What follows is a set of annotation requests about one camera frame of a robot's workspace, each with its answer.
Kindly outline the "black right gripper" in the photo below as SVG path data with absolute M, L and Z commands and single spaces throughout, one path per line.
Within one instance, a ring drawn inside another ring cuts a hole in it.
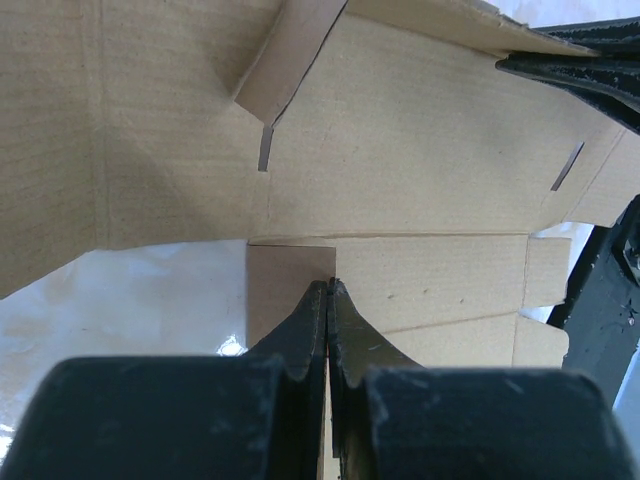
M 639 339 L 639 199 L 611 227 L 593 228 L 569 277 L 559 320 L 569 338 L 567 369 L 618 370 Z

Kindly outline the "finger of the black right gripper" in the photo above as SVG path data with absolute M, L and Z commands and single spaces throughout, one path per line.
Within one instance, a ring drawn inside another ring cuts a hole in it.
M 541 27 L 540 33 L 594 50 L 592 58 L 516 52 L 495 63 L 504 72 L 576 96 L 639 132 L 639 19 L 637 17 Z

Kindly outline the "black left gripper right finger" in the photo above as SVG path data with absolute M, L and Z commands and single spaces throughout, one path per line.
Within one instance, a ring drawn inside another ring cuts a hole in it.
M 333 452 L 345 479 L 635 479 L 598 387 L 548 368 L 426 368 L 332 279 Z

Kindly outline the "brown cardboard box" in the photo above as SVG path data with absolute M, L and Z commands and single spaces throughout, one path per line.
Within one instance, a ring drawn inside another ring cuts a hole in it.
M 481 1 L 5 1 L 1 293 L 100 248 L 304 241 L 396 340 L 505 327 L 559 366 L 520 310 L 569 243 L 535 232 L 610 224 L 639 138 L 516 52 L 597 55 Z

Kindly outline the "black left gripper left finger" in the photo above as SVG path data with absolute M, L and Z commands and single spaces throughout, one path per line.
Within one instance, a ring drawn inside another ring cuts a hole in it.
M 44 378 L 5 479 L 315 479 L 326 285 L 239 356 L 77 357 Z

